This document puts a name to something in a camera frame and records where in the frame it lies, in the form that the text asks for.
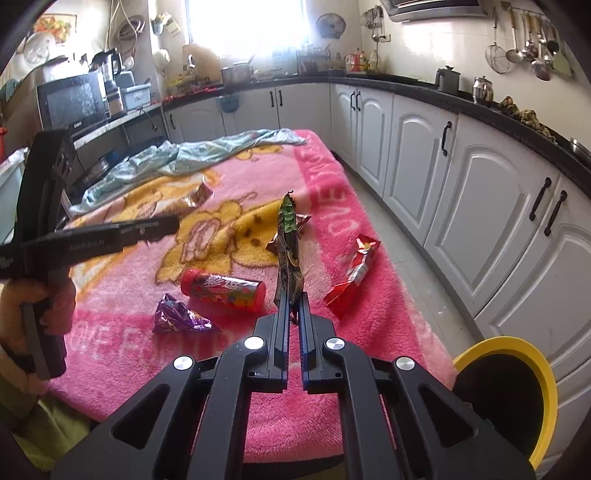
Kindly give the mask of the green sleeve forearm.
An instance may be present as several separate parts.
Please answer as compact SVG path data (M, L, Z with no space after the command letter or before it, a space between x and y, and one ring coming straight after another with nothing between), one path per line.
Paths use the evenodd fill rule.
M48 393L45 382L28 391L1 378L1 425L36 469L48 474L98 423Z

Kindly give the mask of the left hand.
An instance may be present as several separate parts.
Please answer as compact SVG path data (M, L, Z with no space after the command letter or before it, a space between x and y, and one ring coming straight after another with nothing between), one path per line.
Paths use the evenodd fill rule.
M38 281L20 279L1 287L1 344L17 355L28 355L21 305L49 299L50 307L40 324L47 335L66 335L71 331L76 307L76 288L71 280L63 286L48 287Z

